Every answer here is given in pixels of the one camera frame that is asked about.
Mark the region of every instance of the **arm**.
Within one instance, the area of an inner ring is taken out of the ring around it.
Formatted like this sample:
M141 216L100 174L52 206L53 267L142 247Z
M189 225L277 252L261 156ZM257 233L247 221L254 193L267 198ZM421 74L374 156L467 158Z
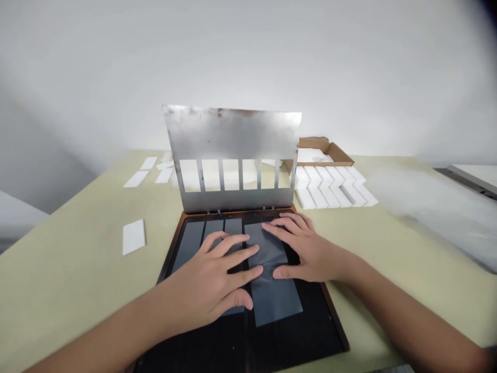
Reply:
M224 240L209 251L218 238ZM122 372L164 339L210 324L232 307L252 309L251 297L240 287L260 276L262 266L232 275L227 271L259 246L224 256L248 238L210 234L173 275L26 372Z
M274 278L335 280L347 284L418 371L491 371L491 361L484 349L364 260L320 237L308 217L283 213L263 228L289 244L300 256L300 265L278 267L273 272Z

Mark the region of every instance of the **stainless steel plate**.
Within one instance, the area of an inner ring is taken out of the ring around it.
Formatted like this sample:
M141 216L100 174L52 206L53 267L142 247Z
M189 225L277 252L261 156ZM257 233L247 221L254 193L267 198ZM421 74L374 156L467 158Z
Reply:
M164 106L174 166L186 213L286 208L293 203L295 168L302 114ZM239 190L225 190L223 160L238 160ZM261 160L291 160L289 188L279 188L279 168L275 168L275 188L261 189ZM200 190L187 192L180 160L197 162ZM220 191L206 191L202 160L217 160ZM242 160L255 160L257 189L243 189Z

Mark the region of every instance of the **hand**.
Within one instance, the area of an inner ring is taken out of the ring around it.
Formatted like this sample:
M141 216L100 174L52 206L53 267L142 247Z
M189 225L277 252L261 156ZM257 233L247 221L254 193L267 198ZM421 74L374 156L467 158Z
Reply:
M218 238L223 241L209 251ZM232 275L227 271L259 251L259 245L224 256L231 246L248 239L248 235L211 233L190 261L151 290L158 317L166 322L162 339L210 324L232 307L254 307L240 287L260 276L262 266Z
M289 232L278 228L286 227ZM275 279L298 278L309 282L345 281L354 254L325 240L314 231L312 220L301 213L280 214L280 218L262 227L286 242L300 257L296 266L280 266L273 272Z

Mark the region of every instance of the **hinge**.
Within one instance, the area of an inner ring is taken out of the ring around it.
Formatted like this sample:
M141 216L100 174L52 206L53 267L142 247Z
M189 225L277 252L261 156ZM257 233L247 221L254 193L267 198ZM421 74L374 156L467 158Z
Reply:
M207 211L206 215L221 215L221 211L220 210L218 210L217 212Z

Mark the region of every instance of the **finger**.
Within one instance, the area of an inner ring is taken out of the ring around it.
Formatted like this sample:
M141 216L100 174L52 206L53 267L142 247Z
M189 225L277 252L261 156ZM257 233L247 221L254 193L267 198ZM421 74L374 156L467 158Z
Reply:
M218 238L225 238L228 237L229 235L226 232L219 231L219 232L214 232L208 235L205 240L203 241L202 246L200 246L200 249L198 250L199 253L207 253L211 249L212 245L214 245L214 242Z
M214 249L212 249L211 253L214 257L224 256L231 249L231 246L236 243L245 242L249 239L249 235L233 235L226 237L223 242L217 245Z
M254 302L245 289L235 289L226 295L211 311L215 320L221 317L223 313L233 307L244 306L247 310L254 308Z
M293 242L295 236L287 232L284 229L275 227L274 225L268 224L268 223L262 223L262 228L267 230L269 233L272 233L274 236L279 238L281 241L286 242L287 244L291 245L291 242Z
M300 212L296 212L296 214L304 219L304 222L307 224L307 226L309 227L310 230L315 232L314 223L312 222L311 218L309 218L308 216L305 216L304 214L302 214Z
M262 274L263 270L264 268L261 265L258 265L249 269L248 271L242 271L233 275L228 275L228 291L241 288L246 283L259 277Z
M257 251L259 251L259 245L250 246L248 249L238 250L233 254L222 257L219 260L223 261L223 266L226 267L226 270L233 268L243 262L245 259L250 258Z
M271 225L283 225L294 235L302 234L302 229L300 229L295 222L290 218L277 218L271 222Z
M290 212L282 212L280 214L280 217L282 218L290 218L292 219L295 224L298 225L298 227L300 229L302 229L303 231L310 231L309 227L307 226L307 224L305 223L304 219L302 216L300 215L297 215L297 214L294 214L294 213L290 213Z
M307 274L306 267L302 265L280 266L273 271L273 278L276 280L288 278L306 280L309 278Z

